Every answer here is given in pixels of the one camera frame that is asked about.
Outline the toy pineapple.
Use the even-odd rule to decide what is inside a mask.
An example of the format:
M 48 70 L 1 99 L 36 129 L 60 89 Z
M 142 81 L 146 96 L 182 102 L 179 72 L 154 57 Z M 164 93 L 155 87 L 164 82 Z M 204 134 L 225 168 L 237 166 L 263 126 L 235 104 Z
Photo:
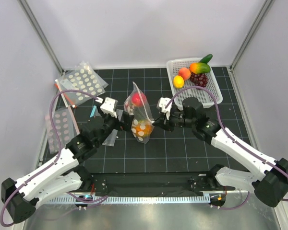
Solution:
M 147 138 L 153 131 L 153 126 L 148 119 L 144 118 L 134 118 L 132 122 L 131 132 L 137 138 Z

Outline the clear white-dotted zip bag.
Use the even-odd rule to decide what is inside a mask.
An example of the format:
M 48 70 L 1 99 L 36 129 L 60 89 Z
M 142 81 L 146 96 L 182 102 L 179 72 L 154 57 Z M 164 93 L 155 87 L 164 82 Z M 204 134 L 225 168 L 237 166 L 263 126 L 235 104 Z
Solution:
M 127 99 L 125 100 L 123 106 L 124 106 L 124 111 L 128 112 L 131 115 L 134 115 L 134 117 L 136 118 L 144 118 L 144 119 L 148 119 L 151 124 L 153 123 L 154 119 L 150 110 L 150 106 L 147 100 L 147 103 L 145 103 L 143 105 L 143 107 L 135 107 L 133 106 L 132 102 L 131 102 L 131 97 L 135 92 L 141 93 L 142 91 L 139 89 L 138 85 L 133 81 L 133 91 L 130 93 L 130 95 L 127 97 Z M 147 138 L 137 138 L 133 133 L 132 135 L 136 138 L 136 140 L 140 143 L 146 144 L 149 139 L 150 136 Z

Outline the toy red apple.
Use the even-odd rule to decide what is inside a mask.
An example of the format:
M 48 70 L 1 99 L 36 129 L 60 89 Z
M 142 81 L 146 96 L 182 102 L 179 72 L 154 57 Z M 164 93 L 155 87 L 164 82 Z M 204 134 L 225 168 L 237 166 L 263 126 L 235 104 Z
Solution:
M 135 92 L 131 97 L 131 102 L 135 107 L 143 107 L 145 103 L 147 103 L 146 96 L 141 92 Z

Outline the white plastic basket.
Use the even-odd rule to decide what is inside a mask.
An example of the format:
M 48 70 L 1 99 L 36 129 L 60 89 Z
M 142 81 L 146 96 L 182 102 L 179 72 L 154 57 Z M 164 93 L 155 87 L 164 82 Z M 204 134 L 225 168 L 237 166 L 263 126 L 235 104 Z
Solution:
M 201 60 L 201 57 L 190 57 L 190 58 L 181 58 L 181 59 L 175 59 L 170 60 L 167 62 L 167 73 L 168 73 L 168 79 L 170 83 L 170 88 L 172 91 L 173 97 L 179 90 L 173 85 L 173 79 L 176 75 L 178 75 L 178 72 L 181 68 L 189 68 L 192 63 L 197 63 Z M 223 96 L 220 91 L 220 87 L 216 81 L 216 77 L 214 75 L 213 70 L 209 73 L 206 73 L 208 83 L 206 85 L 206 89 L 211 92 L 211 94 L 214 96 L 217 104 L 220 104 L 223 101 Z M 175 99 L 173 100 L 173 103 L 182 110 L 182 101 L 188 97 L 195 97 L 198 99 L 199 102 L 201 102 L 204 106 L 204 108 L 209 108 L 214 105 L 214 101 L 211 98 L 211 96 L 203 90 L 198 89 L 187 89 L 180 93 Z

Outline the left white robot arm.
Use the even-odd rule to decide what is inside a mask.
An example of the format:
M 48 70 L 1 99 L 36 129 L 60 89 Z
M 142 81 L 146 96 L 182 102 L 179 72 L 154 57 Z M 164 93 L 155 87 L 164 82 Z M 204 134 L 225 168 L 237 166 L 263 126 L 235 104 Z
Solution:
M 7 178 L 2 182 L 1 226 L 10 227 L 25 221 L 41 205 L 60 194 L 90 190 L 93 178 L 81 163 L 97 152 L 113 130 L 130 131 L 134 119 L 134 115 L 127 112 L 123 112 L 121 118 L 102 110 L 99 114 L 41 167 L 17 180 Z

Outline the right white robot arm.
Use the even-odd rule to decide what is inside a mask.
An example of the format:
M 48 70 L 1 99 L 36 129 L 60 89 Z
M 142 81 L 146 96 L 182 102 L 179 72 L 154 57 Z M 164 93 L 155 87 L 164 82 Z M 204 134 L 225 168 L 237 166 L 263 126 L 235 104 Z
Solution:
M 219 149 L 247 171 L 238 171 L 215 165 L 207 177 L 207 185 L 213 190 L 230 186 L 248 191 L 265 205 L 276 207 L 288 192 L 288 160 L 276 160 L 253 148 L 234 135 L 217 120 L 209 118 L 198 99 L 191 97 L 183 101 L 180 110 L 169 98 L 160 98 L 157 104 L 160 117 L 153 125 L 165 131 L 184 127 L 201 141 Z

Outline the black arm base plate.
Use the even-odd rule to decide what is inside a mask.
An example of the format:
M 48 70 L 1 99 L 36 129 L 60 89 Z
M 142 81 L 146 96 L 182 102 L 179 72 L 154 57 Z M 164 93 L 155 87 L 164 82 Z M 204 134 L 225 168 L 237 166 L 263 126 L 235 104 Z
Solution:
M 235 190 L 217 185 L 208 172 L 93 173 L 92 177 L 88 187 L 73 192 L 90 192 L 94 187 L 98 196 L 160 197 Z

